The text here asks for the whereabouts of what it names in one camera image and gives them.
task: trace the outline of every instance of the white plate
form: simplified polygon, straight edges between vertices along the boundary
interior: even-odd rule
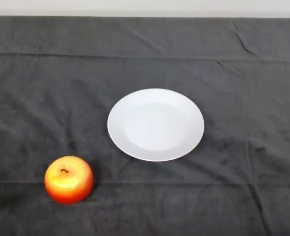
[[[107,128],[116,146],[145,161],[169,161],[192,151],[204,132],[199,108],[187,97],[151,88],[123,97]]]

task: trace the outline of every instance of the dark gray cloth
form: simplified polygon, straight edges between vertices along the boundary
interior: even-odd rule
[[[106,130],[123,96],[182,93],[205,133],[151,163]],[[43,177],[77,155],[64,206]],[[290,236],[290,19],[0,17],[0,236]]]

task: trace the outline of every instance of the apple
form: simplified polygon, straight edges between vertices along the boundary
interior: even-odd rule
[[[57,159],[48,167],[44,177],[47,193],[61,204],[73,204],[86,198],[93,182],[89,164],[76,156]]]

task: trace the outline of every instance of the white wall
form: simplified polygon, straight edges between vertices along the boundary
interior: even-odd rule
[[[290,0],[0,0],[0,15],[290,17]]]

